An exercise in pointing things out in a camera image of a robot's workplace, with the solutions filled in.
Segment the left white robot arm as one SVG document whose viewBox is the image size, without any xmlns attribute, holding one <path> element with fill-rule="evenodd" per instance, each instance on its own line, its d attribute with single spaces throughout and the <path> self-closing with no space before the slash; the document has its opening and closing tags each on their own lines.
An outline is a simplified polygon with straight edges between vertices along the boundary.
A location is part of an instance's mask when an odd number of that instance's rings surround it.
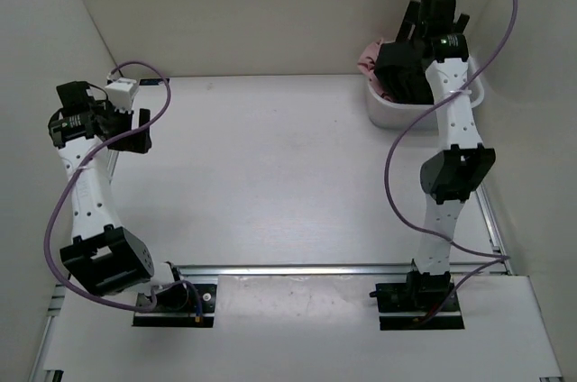
<svg viewBox="0 0 577 382">
<path fill-rule="evenodd" d="M 95 296 L 126 289 L 155 287 L 153 257 L 145 243 L 123 227 L 111 188 L 118 153 L 145 154 L 149 131 L 130 134 L 135 124 L 151 119 L 148 109 L 133 110 L 136 80 L 110 81 L 96 99 L 93 85 L 73 81 L 57 88 L 61 107 L 49 119 L 48 131 L 72 185 L 71 243 L 60 249 L 69 274 Z"/>
</svg>

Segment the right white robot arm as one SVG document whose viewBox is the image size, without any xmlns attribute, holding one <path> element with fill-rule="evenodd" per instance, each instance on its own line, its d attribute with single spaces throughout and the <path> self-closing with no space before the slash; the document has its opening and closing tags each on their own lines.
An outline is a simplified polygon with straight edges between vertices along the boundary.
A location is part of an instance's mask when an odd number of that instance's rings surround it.
<svg viewBox="0 0 577 382">
<path fill-rule="evenodd" d="M 436 116 L 440 148 L 420 169 L 426 215 L 405 298 L 418 310 L 450 283 L 450 252 L 459 214 L 488 174 L 496 153 L 483 145 L 466 87 L 469 51 L 463 35 L 469 18 L 455 14 L 456 0 L 409 3 L 396 40 L 385 43 L 374 66 L 384 91 Z"/>
</svg>

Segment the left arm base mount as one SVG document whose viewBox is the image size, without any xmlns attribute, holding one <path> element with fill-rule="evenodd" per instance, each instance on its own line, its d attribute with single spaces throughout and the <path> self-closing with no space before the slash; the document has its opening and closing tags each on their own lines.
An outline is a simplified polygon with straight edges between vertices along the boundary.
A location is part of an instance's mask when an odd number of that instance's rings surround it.
<svg viewBox="0 0 577 382">
<path fill-rule="evenodd" d="M 158 266 L 157 305 L 150 313 L 134 313 L 133 326 L 147 328 L 212 328 L 215 321 L 217 283 L 192 283 L 170 261 Z"/>
</svg>

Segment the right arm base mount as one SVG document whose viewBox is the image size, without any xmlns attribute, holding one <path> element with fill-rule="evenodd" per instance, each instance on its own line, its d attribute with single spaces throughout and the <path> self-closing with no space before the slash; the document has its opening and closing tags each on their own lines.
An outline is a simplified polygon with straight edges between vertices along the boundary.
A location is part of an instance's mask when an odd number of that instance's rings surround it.
<svg viewBox="0 0 577 382">
<path fill-rule="evenodd" d="M 378 283 L 369 293 L 377 301 L 381 331 L 463 330 L 454 282 L 442 275 L 407 273 L 404 282 Z"/>
</svg>

